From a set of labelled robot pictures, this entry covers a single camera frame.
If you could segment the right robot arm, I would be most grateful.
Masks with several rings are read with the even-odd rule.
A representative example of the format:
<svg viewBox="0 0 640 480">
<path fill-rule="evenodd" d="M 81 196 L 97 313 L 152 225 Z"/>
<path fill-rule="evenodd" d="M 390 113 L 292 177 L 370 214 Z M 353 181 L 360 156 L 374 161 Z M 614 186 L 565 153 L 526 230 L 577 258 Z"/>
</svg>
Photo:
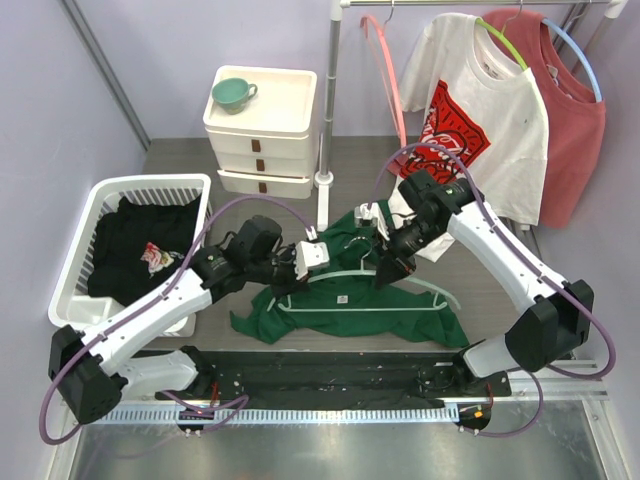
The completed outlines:
<svg viewBox="0 0 640 480">
<path fill-rule="evenodd" d="M 536 257 L 499 220 L 468 179 L 440 184 L 425 171 L 398 186 L 409 216 L 399 226 L 379 228 L 378 287 L 413 276 L 420 251 L 443 234 L 461 244 L 509 299 L 514 319 L 501 334 L 462 348 L 451 380 L 472 395 L 488 377 L 520 369 L 536 373 L 583 345 L 595 324 L 594 291 L 569 281 Z"/>
</svg>

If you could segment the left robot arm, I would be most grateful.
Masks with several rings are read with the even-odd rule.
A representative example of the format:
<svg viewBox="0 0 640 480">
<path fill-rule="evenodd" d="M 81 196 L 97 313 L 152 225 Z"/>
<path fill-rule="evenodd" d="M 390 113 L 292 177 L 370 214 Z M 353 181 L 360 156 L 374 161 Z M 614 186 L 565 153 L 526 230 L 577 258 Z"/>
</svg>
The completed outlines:
<svg viewBox="0 0 640 480">
<path fill-rule="evenodd" d="M 280 225 L 256 215 L 222 242 L 199 248 L 184 271 L 123 311 L 83 331 L 70 326 L 56 331 L 49 360 L 52 383 L 81 425 L 101 419 L 124 399 L 164 391 L 203 398 L 215 373 L 197 348 L 148 357 L 139 351 L 179 320 L 248 283 L 267 285 L 277 297 L 291 294 L 328 259 L 316 234 L 285 245 Z"/>
</svg>

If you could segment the mint green hanger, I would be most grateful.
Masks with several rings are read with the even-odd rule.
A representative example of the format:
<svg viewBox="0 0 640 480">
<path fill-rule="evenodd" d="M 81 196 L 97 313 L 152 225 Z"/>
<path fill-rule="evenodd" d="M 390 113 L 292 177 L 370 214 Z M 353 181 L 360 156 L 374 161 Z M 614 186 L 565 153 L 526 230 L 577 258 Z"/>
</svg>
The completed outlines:
<svg viewBox="0 0 640 480">
<path fill-rule="evenodd" d="M 409 276 L 377 290 L 376 271 L 369 264 L 372 242 L 357 236 L 338 248 L 326 271 L 308 279 L 310 290 L 272 300 L 270 308 L 288 313 L 441 312 L 461 310 L 461 302 L 444 288 Z"/>
</svg>

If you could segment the green t-shirt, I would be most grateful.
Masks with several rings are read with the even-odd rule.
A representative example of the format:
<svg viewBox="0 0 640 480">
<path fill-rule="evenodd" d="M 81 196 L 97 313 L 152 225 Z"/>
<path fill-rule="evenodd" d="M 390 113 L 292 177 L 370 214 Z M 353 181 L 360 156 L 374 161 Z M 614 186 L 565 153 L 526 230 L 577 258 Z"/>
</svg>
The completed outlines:
<svg viewBox="0 0 640 480">
<path fill-rule="evenodd" d="M 274 297 L 263 289 L 251 301 L 246 316 L 230 314 L 238 333 L 274 344 L 301 329 L 336 337 L 365 337 L 390 333 L 403 340 L 435 342 L 446 348 L 469 345 L 449 292 L 423 285 L 409 291 L 375 286 L 370 275 L 356 275 L 378 260 L 370 243 L 371 231 L 358 228 L 349 212 L 319 235 L 329 250 L 330 265 L 308 289 Z"/>
</svg>

